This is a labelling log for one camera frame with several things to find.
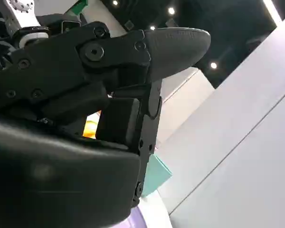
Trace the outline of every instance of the black robotic finger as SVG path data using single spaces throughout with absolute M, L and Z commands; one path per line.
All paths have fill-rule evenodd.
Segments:
M 193 28 L 163 28 L 145 31 L 151 55 L 149 82 L 174 75 L 196 64 L 210 47 L 206 31 Z

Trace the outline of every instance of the orange object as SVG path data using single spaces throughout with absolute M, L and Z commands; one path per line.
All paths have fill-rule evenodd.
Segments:
M 83 136 L 87 138 L 95 139 L 98 123 L 94 121 L 87 121 L 85 124 L 86 125 L 85 125 Z

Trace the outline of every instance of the white robot part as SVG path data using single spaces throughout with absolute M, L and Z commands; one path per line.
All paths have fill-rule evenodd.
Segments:
M 10 2 L 14 8 L 22 12 L 31 10 L 34 6 L 34 1 L 31 0 L 10 0 Z
M 40 26 L 35 15 L 34 0 L 0 0 L 0 12 L 11 37 L 19 29 Z
M 21 38 L 19 42 L 19 48 L 24 48 L 29 42 L 41 39 L 47 39 L 48 34 L 45 32 L 37 32 L 37 33 L 30 33 L 26 34 L 24 37 Z

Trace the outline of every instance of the black cable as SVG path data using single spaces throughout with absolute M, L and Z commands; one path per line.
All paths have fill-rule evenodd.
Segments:
M 0 41 L 7 41 L 9 39 L 9 37 L 3 37 L 3 38 L 0 38 Z

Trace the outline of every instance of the purple object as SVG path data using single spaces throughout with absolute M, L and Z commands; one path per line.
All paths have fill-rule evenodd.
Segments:
M 143 219 L 143 215 L 138 207 L 131 210 L 130 216 L 113 228 L 147 228 L 146 222 Z

